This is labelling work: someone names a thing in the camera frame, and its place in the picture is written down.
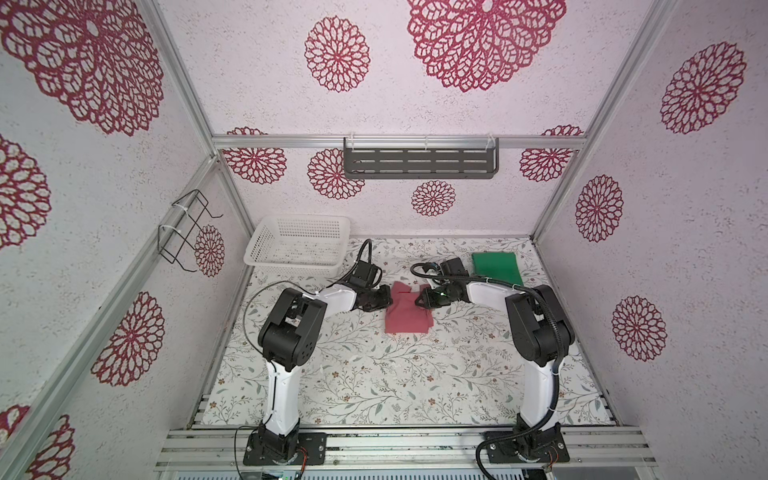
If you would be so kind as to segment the pink red tank top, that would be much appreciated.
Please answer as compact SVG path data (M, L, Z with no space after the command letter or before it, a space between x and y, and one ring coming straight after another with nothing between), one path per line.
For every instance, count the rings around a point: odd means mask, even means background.
M414 291L407 284L395 281L391 287L392 304L385 311L385 333L426 334L434 326L432 312L416 305L422 290Z

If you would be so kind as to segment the green tank top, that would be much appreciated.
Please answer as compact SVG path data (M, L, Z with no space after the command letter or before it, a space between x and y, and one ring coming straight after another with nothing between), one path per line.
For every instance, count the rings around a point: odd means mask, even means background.
M514 252L479 252L472 254L474 272L510 284L523 285L522 275Z

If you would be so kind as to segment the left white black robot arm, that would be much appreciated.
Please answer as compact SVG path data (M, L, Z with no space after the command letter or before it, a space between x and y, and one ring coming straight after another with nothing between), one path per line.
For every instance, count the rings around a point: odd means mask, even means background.
M392 304L383 270L360 261L341 279L316 293L298 287L281 292L259 335L268 372L264 438L286 440L298 431L298 400L303 366L313 355L326 318L354 310L384 310Z

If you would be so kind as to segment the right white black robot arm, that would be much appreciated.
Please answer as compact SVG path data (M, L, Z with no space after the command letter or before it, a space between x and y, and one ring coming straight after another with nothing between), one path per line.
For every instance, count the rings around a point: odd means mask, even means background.
M560 367L576 335L552 287L471 275L458 258L415 263L410 273L430 282L415 301L419 307L435 310L461 301L507 315L513 345L526 361L518 425L525 433L554 427Z

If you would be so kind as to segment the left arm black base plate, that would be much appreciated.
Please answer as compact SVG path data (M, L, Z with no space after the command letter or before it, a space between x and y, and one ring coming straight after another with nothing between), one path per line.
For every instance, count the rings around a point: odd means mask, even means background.
M297 431L287 437L270 431L253 431L248 437L242 463L245 466L323 465L328 435Z

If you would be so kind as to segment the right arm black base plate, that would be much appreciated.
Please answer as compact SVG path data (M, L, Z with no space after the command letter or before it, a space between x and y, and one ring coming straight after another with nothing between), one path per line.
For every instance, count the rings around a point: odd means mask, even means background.
M545 430L538 430L512 440L502 440L515 430L488 431L484 440L492 440L488 446L491 464L502 463L568 463L571 460L561 431L561 424L555 423Z

